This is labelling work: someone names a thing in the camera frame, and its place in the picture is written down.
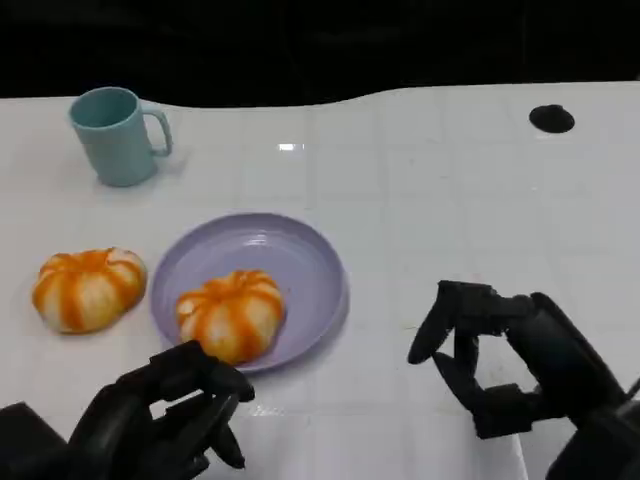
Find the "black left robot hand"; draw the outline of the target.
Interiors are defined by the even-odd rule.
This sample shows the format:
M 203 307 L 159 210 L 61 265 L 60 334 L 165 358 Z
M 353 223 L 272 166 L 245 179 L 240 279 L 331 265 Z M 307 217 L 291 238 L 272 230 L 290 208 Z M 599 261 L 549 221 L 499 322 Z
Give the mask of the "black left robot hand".
M 255 390 L 196 341 L 150 358 L 99 391 L 69 440 L 68 479 L 194 479 L 213 451 L 245 466 L 229 426 Z

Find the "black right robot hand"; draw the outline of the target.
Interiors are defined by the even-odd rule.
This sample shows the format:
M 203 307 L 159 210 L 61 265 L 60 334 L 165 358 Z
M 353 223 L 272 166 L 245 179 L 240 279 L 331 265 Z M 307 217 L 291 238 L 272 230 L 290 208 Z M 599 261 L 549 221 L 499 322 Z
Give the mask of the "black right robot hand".
M 482 388 L 475 378 L 482 335 L 506 338 L 537 380 Z M 524 433 L 534 423 L 568 418 L 581 426 L 626 398 L 619 382 L 568 316 L 547 295 L 503 297 L 490 285 L 441 280 L 435 303 L 409 349 L 412 365 L 433 360 L 472 416 L 479 438 Z

